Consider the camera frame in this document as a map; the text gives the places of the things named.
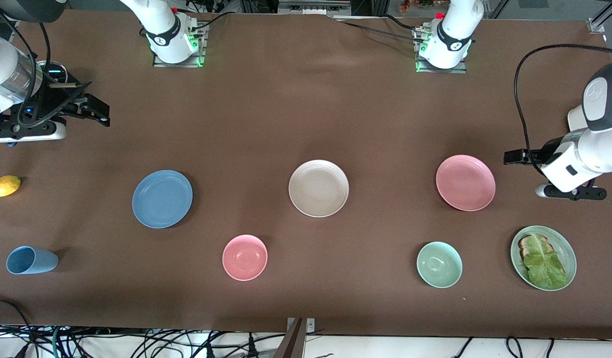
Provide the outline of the aluminium frame profile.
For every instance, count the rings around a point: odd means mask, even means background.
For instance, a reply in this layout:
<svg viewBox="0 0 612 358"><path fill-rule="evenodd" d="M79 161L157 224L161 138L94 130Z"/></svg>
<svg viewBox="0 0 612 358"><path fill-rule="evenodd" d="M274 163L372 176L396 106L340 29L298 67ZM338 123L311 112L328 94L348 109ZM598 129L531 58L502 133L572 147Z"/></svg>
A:
<svg viewBox="0 0 612 358"><path fill-rule="evenodd" d="M590 33L604 33L607 20L612 17L612 0L597 0L606 3L593 17L588 18Z"/></svg>

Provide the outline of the green plate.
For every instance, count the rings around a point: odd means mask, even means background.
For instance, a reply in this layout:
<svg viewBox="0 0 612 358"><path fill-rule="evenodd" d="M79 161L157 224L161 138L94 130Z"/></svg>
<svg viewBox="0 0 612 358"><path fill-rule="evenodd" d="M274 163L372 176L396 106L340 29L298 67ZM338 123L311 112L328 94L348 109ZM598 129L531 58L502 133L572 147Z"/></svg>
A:
<svg viewBox="0 0 612 358"><path fill-rule="evenodd" d="M558 252L559 260L561 261L565 272L567 272L569 283L558 290L545 290L542 288L538 288L532 283L527 281L527 272L526 268L523 265L522 258L520 257L518 243L519 240L529 234L542 234L543 236L548 238L549 243L553 246L554 250ZM516 234L510 245L510 261L513 265L517 274L519 274L520 278L522 278L527 284L531 287L535 287L539 290L543 291L559 291L567 288L572 281L574 281L575 275L577 273L577 259L575 256L574 249L572 249L570 243L557 231L545 226L527 226L520 229Z"/></svg>

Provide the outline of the metal table edge bracket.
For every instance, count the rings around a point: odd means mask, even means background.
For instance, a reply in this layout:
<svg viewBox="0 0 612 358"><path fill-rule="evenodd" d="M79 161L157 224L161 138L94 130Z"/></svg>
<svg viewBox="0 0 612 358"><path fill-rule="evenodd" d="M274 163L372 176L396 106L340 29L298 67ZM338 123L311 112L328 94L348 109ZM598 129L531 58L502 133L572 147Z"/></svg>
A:
<svg viewBox="0 0 612 358"><path fill-rule="evenodd" d="M287 319L287 332L291 329L295 320L296 319L294 317ZM303 319L303 322L306 324L306 333L308 335L315 333L315 319L313 318Z"/></svg>

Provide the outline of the green bowl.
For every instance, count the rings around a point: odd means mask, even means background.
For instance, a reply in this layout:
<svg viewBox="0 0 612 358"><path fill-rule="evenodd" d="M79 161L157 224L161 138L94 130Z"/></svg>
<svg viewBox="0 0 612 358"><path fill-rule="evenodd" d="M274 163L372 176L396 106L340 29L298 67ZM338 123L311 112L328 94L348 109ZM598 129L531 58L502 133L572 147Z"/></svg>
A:
<svg viewBox="0 0 612 358"><path fill-rule="evenodd" d="M456 249L445 242L430 242L419 250L416 269L420 278L434 288L450 288L463 274L463 262Z"/></svg>

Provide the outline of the dark blue saucepan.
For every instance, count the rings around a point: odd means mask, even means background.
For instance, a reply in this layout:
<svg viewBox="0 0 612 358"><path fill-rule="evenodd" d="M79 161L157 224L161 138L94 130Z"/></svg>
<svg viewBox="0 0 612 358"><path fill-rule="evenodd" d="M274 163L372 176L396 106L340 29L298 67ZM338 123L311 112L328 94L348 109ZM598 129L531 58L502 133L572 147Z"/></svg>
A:
<svg viewBox="0 0 612 358"><path fill-rule="evenodd" d="M81 75L77 75L74 70L69 69L66 66L65 68L69 72L69 81L64 84L54 82L53 79L45 77L44 73L42 72L42 89L44 100L57 100L58 102L61 102L62 100L67 99L72 93L77 91L77 88L80 86L81 83L78 77L80 77Z"/></svg>

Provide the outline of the orange red background object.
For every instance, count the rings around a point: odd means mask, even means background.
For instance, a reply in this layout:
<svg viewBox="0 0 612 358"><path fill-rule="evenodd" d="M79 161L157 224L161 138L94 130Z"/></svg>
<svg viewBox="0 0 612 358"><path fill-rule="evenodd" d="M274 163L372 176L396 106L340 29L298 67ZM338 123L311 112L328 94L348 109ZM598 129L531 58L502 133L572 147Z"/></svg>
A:
<svg viewBox="0 0 612 358"><path fill-rule="evenodd" d="M407 14L409 11L431 9L440 4L441 0L401 0L399 3L399 13Z"/></svg>

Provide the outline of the dark brown stand post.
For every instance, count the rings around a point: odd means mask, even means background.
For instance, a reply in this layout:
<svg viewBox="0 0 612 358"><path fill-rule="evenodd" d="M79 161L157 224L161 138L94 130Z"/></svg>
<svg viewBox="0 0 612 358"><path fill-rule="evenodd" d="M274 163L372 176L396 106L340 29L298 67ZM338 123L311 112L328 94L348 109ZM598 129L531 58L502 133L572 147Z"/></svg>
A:
<svg viewBox="0 0 612 358"><path fill-rule="evenodd" d="M303 358L307 329L307 319L294 319L273 358Z"/></svg>

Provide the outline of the green lettuce leaf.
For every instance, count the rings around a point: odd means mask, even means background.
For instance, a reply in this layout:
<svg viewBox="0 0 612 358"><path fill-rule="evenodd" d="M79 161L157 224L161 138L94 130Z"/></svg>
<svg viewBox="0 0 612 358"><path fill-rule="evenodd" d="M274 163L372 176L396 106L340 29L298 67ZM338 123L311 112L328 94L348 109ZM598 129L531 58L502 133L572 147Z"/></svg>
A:
<svg viewBox="0 0 612 358"><path fill-rule="evenodd" d="M522 262L526 268L527 281L538 288L558 290L569 283L567 272L556 250L543 255L529 254Z"/></svg>

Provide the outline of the pink bowl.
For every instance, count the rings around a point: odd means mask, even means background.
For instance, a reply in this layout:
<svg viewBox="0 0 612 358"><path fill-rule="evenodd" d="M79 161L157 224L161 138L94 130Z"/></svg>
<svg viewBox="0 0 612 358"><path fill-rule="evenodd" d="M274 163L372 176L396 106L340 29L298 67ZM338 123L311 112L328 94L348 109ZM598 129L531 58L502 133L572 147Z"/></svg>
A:
<svg viewBox="0 0 612 358"><path fill-rule="evenodd" d="M222 265L228 276L237 281L250 281L262 274L268 262L265 243L251 234L229 240L222 253Z"/></svg>

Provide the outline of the metal frame fixture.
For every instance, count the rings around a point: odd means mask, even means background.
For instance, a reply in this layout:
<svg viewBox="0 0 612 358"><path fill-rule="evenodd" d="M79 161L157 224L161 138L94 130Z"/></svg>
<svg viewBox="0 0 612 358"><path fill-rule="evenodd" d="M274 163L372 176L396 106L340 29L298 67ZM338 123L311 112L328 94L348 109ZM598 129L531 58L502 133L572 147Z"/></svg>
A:
<svg viewBox="0 0 612 358"><path fill-rule="evenodd" d="M277 0L278 14L351 16L351 0Z"/></svg>

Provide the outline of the glass lid with blue knob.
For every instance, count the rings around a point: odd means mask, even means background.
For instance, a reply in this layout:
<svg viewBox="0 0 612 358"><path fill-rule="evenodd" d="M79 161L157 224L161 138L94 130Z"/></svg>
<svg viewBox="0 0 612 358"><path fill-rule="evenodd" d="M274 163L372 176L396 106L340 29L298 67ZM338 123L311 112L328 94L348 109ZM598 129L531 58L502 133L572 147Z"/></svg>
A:
<svg viewBox="0 0 612 358"><path fill-rule="evenodd" d="M64 84L69 81L69 72L63 64L56 63L55 61L50 63L38 61L37 65L44 73L44 76L53 79L54 82Z"/></svg>

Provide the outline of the beige plate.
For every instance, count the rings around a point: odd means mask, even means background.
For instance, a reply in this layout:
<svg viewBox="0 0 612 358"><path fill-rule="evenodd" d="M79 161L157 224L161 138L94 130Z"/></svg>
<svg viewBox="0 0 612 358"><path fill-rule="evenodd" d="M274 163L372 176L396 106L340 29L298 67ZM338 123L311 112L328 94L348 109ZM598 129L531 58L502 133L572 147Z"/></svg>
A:
<svg viewBox="0 0 612 358"><path fill-rule="evenodd" d="M329 217L344 207L350 187L345 172L326 160L311 160L294 170L288 184L293 206L306 216Z"/></svg>

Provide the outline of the blue plate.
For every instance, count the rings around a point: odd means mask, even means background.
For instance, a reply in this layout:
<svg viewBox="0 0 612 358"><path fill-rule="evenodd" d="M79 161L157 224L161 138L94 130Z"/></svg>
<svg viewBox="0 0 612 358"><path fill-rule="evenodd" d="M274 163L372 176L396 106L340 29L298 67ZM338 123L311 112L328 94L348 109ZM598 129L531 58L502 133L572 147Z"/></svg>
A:
<svg viewBox="0 0 612 358"><path fill-rule="evenodd" d="M160 170L138 184L131 204L140 224L165 229L183 220L192 203L193 188L187 177L174 170Z"/></svg>

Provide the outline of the yellow lemon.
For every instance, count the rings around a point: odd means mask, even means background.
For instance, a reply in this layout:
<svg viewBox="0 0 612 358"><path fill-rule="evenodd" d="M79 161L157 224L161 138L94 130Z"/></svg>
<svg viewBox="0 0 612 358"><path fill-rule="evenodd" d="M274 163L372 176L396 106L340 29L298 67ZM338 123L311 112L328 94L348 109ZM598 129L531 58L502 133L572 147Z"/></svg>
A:
<svg viewBox="0 0 612 358"><path fill-rule="evenodd" d="M17 176L6 175L0 177L0 197L15 193L21 186L21 179Z"/></svg>

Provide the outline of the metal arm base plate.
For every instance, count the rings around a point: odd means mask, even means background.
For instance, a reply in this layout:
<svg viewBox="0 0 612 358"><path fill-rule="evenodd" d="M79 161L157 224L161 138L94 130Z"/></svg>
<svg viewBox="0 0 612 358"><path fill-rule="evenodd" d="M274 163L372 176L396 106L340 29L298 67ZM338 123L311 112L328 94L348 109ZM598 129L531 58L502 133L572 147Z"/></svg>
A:
<svg viewBox="0 0 612 358"><path fill-rule="evenodd" d="M439 67L435 67L433 64L429 63L427 59L422 56L422 50L426 49L427 43L431 32L431 23L424 22L422 25L417 26L414 30L411 31L413 34L413 39L422 39L422 42L417 42L414 45L414 54L415 54L415 69L417 73L438 73L438 74L465 74L467 72L467 64L465 62L465 58L461 57L460 61L454 68L443 69Z"/></svg>
<svg viewBox="0 0 612 358"><path fill-rule="evenodd" d="M207 46L208 31L207 30L196 30L191 34L185 35L185 41L187 47L190 49L190 56L182 61L181 63L165 63L153 54L153 67L155 68L201 68L204 67L206 59L206 46Z"/></svg>

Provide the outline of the blue cup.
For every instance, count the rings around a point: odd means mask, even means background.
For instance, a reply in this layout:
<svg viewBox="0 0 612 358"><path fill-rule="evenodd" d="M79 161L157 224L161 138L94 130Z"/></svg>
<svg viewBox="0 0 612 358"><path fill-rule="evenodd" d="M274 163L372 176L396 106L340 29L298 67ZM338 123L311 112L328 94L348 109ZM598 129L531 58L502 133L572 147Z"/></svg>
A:
<svg viewBox="0 0 612 358"><path fill-rule="evenodd" d="M38 274L55 269L59 261L58 256L49 250L21 246L10 252L5 265L11 274Z"/></svg>

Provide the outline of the brown bread slice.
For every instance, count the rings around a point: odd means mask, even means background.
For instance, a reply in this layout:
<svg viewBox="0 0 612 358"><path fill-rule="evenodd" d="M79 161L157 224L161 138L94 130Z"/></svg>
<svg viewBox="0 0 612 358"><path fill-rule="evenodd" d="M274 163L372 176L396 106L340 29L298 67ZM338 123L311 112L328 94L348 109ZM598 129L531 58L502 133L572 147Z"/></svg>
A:
<svg viewBox="0 0 612 358"><path fill-rule="evenodd" d="M543 255L554 252L554 248L549 243L548 238L542 234L529 234L521 238L518 247L522 260L526 259L529 254Z"/></svg>

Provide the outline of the white toaster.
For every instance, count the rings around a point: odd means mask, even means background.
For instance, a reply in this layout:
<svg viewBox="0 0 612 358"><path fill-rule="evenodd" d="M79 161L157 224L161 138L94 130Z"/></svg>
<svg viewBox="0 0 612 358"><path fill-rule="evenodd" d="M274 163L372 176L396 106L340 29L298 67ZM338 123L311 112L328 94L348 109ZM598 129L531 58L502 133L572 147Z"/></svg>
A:
<svg viewBox="0 0 612 358"><path fill-rule="evenodd" d="M570 132L584 130L588 128L588 123L582 104L568 112L567 121Z"/></svg>

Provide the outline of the pink plate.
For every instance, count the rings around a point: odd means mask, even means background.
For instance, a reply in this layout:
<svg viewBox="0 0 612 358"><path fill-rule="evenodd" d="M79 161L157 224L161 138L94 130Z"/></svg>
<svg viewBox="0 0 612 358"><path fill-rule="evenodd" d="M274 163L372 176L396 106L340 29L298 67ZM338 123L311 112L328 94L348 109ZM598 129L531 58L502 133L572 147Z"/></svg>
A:
<svg viewBox="0 0 612 358"><path fill-rule="evenodd" d="M490 168L476 157L466 155L445 159L436 170L435 185L443 201L465 212L486 208L496 193Z"/></svg>

